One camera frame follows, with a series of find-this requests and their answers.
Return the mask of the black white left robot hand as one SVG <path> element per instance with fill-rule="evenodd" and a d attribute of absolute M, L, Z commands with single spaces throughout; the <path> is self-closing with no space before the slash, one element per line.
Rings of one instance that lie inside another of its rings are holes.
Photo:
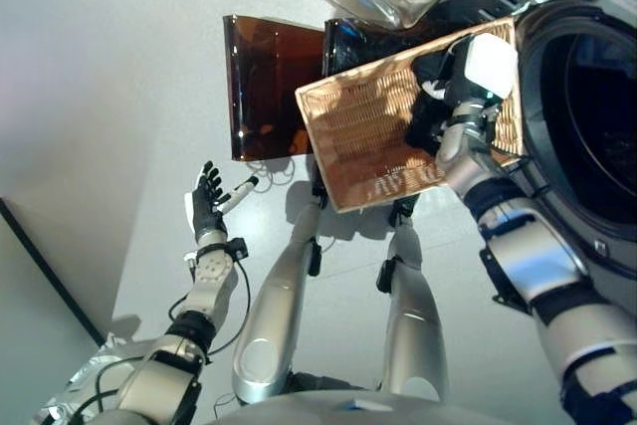
<path fill-rule="evenodd" d="M 213 231 L 227 233 L 223 216 L 237 207 L 259 184 L 256 175 L 251 175 L 234 189 L 224 191 L 218 167 L 208 160 L 201 167 L 194 189 L 184 195 L 186 219 L 195 242 Z"/>

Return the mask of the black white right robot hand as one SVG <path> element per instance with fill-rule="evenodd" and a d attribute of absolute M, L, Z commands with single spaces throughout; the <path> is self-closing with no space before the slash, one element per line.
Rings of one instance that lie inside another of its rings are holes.
<path fill-rule="evenodd" d="M 435 74 L 419 84 L 430 98 L 449 107 L 473 103 L 500 105 L 513 91 L 518 52 L 494 34 L 470 34 L 454 41 L 440 58 Z"/>

